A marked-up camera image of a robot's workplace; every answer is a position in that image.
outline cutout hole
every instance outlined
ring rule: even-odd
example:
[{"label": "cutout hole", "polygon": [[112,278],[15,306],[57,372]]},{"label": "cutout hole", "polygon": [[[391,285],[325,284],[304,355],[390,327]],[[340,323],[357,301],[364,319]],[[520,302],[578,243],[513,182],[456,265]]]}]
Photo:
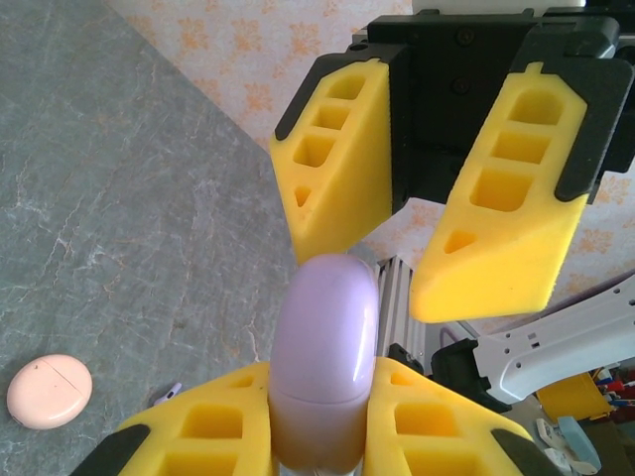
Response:
[{"label": "cutout hole", "polygon": [[234,382],[229,387],[231,387],[232,389],[244,389],[246,387],[251,387],[251,384],[253,383],[254,383],[254,378],[251,375],[247,375],[243,377],[242,379],[238,380],[237,382]]},{"label": "cutout hole", "polygon": [[425,449],[405,451],[412,476],[480,476],[481,464],[473,453]]},{"label": "cutout hole", "polygon": [[555,94],[544,89],[529,89],[518,96],[509,119],[527,124],[555,126],[564,109],[563,102]]},{"label": "cutout hole", "polygon": [[303,206],[305,206],[309,195],[311,195],[311,189],[307,186],[299,186],[298,188],[296,188],[295,196],[298,207],[302,208]]},{"label": "cutout hole", "polygon": [[410,386],[413,385],[413,381],[410,380],[408,377],[406,377],[403,374],[398,374],[395,373],[393,375],[390,376],[390,383],[393,385],[403,385],[403,386]]},{"label": "cutout hole", "polygon": [[454,415],[439,404],[402,404],[395,409],[399,434],[458,436]]},{"label": "cutout hole", "polygon": [[238,457],[233,454],[168,453],[161,476],[232,476]]},{"label": "cutout hole", "polygon": [[330,88],[327,96],[352,101],[353,99],[357,99],[365,82],[366,79],[364,76],[344,77]]},{"label": "cutout hole", "polygon": [[470,200],[472,204],[497,211],[516,211],[525,202],[532,178],[484,169]]},{"label": "cutout hole", "polygon": [[322,106],[313,122],[314,126],[341,130],[350,109],[338,106]]},{"label": "cutout hole", "polygon": [[232,407],[198,405],[186,418],[183,438],[242,438],[242,412]]},{"label": "cutout hole", "polygon": [[454,253],[468,245],[471,245],[475,241],[476,235],[473,233],[459,230],[453,231],[445,243],[445,252],[448,254]]},{"label": "cutout hole", "polygon": [[548,137],[503,131],[498,136],[492,156],[508,161],[539,164],[543,161],[550,142]]},{"label": "cutout hole", "polygon": [[326,162],[334,143],[334,139],[329,137],[306,136],[294,154],[294,162],[313,168],[320,167]]}]

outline yellow foam gripper pad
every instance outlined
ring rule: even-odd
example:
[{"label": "yellow foam gripper pad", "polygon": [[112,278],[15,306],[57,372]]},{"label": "yellow foam gripper pad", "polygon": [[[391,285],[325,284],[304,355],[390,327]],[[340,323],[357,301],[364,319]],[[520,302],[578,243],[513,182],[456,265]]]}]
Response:
[{"label": "yellow foam gripper pad", "polygon": [[277,475],[268,379],[268,363],[250,365],[126,420],[150,433],[120,476]]},{"label": "yellow foam gripper pad", "polygon": [[444,322],[547,305],[588,198],[554,196],[585,112],[541,63],[507,76],[413,277],[414,318]]},{"label": "yellow foam gripper pad", "polygon": [[389,65],[368,59],[322,77],[270,152],[299,263],[364,238],[392,213]]},{"label": "yellow foam gripper pad", "polygon": [[558,474],[518,423],[377,358],[363,476]]}]

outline lavender plastic container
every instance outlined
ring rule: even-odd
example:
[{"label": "lavender plastic container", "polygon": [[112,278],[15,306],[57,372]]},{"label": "lavender plastic container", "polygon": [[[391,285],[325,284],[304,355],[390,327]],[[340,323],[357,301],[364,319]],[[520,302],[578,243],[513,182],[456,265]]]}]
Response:
[{"label": "lavender plastic container", "polygon": [[272,443],[286,467],[347,474],[359,463],[378,318],[375,277],[353,256],[315,257],[292,278],[269,379]]}]

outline patterned wallpaper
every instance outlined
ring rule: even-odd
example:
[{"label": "patterned wallpaper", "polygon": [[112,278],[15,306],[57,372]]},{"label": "patterned wallpaper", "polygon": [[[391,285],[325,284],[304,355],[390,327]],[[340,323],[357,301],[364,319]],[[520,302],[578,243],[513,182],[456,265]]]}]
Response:
[{"label": "patterned wallpaper", "polygon": [[[152,45],[258,144],[269,136],[316,56],[342,52],[408,0],[109,0]],[[415,267],[443,208],[411,200],[366,243]],[[607,175],[586,209],[554,299],[635,268],[635,167]],[[483,330],[491,331],[493,324]]]}]

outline gray stone surface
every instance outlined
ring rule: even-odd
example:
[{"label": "gray stone surface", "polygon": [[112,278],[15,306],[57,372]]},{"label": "gray stone surface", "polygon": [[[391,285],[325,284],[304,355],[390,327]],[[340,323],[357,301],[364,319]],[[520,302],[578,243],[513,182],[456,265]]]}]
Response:
[{"label": "gray stone surface", "polygon": [[[294,267],[265,152],[123,19],[0,1],[1,475],[68,474],[166,386],[267,359]],[[49,353],[92,399],[22,428],[7,386]]]}]

